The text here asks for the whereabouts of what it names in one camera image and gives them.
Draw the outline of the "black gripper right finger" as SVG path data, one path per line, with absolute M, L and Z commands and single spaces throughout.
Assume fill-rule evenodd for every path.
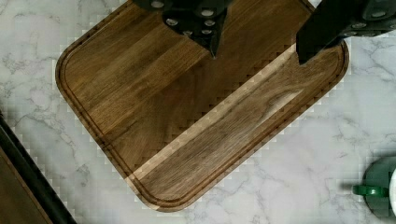
M 296 35 L 299 64 L 344 39 L 395 30 L 396 0 L 321 0 Z

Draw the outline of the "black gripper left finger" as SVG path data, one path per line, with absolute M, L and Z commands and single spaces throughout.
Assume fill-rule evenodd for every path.
M 233 0 L 132 0 L 148 11 L 161 11 L 163 23 L 217 57 L 228 6 Z

